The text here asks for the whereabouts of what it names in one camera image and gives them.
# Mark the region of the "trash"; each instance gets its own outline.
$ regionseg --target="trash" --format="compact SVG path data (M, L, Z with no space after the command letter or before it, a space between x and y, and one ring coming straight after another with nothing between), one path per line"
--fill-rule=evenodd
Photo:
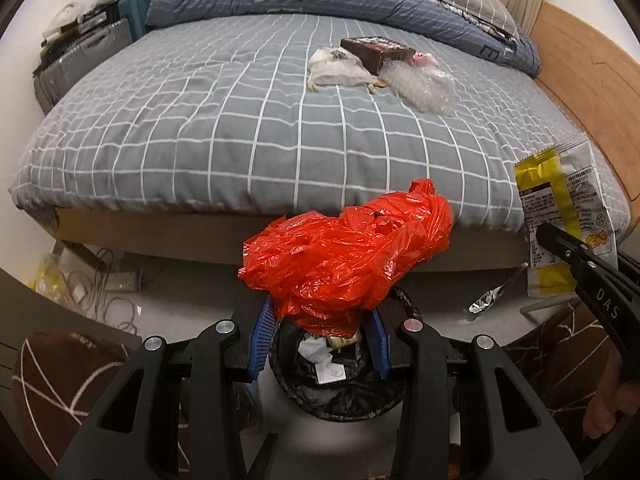
M272 222L244 243L238 277L268 290L276 317L351 338L413 266L449 247L452 216L431 180L412 182L338 218L308 212Z
M431 52L427 52L425 54L418 52L417 54L414 54L414 56L411 58L411 64L413 66L418 66L418 67L423 67L423 66L433 66L434 68L439 67L438 60Z
M316 377L318 384L337 383L344 381L347 374L344 371L344 365L332 363L331 360L316 363Z
M371 75L363 67L358 56L343 48L319 48L309 59L309 77L306 87L318 91L321 85L356 86L364 84L369 92L375 94L374 86L386 87L387 84Z
M380 69L378 76L422 112L451 115L455 109L453 77L432 64L412 66L401 61L389 61Z
M509 279L500 286L486 291L480 298L475 300L468 308L468 321L475 321L480 314L488 310L500 297L513 285L529 264L521 264L518 269L509 277Z
M340 46L358 56L364 68L376 75L387 61L409 62L415 54L414 49L380 36L344 38Z
M318 370L298 352L306 338L303 328L285 319L273 336L269 363L283 391L307 413L355 422L382 415L402 401L404 381L380 378L366 341L333 350L330 366L321 364Z
M42 257L30 288L59 305L68 306L68 288L59 256L45 254Z
M326 338L314 337L311 334L300 341L298 353L311 363L321 363L331 360L331 349L326 345Z
M331 345L331 348L336 350L338 348L344 348L345 346L359 343L360 341L362 341L362 336L360 335L360 331L358 330L350 339L344 337L329 336L327 338L327 341L329 342L329 345Z
M532 155L515 166L525 216L531 297L570 294L575 280L569 265L540 247L536 230L550 222L587 243L593 253L617 268L616 237L587 139L566 142Z

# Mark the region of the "yellow bag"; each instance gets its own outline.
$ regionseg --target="yellow bag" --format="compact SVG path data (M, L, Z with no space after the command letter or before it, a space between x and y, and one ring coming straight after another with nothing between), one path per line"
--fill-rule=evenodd
M38 273L30 288L57 304L68 306L66 278L60 269L59 256L45 254L40 261Z
M575 287L569 265L538 245L536 230L542 222L579 238L617 267L616 238L587 139L547 148L522 160L516 164L515 178L529 245L530 296L567 294Z

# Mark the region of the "human hand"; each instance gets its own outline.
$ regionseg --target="human hand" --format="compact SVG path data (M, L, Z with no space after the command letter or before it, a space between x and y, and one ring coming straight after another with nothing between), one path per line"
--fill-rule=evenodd
M582 420L582 429L591 438L613 430L617 412L635 415L640 408L640 382L623 383L621 370L622 357L614 348Z

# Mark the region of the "screw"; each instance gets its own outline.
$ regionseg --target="screw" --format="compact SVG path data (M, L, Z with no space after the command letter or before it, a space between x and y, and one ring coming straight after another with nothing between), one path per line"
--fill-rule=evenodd
M223 319L216 325L216 332L219 332L221 334L228 334L230 332L233 332L235 327L236 325L233 321L229 319Z
M162 339L158 336L150 337L145 341L145 349L153 352L154 350L158 350L162 346Z
M403 325L409 332L420 332L422 330L422 322L419 319L405 319Z
M479 335L476 344L483 350L490 350L494 347L494 340L487 335Z

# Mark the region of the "chocolate box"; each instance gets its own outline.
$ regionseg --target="chocolate box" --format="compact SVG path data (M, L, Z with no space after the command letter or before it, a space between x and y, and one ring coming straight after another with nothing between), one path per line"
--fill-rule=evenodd
M364 68L377 75L385 61L408 61L415 50L388 38L344 38L340 46L358 56Z

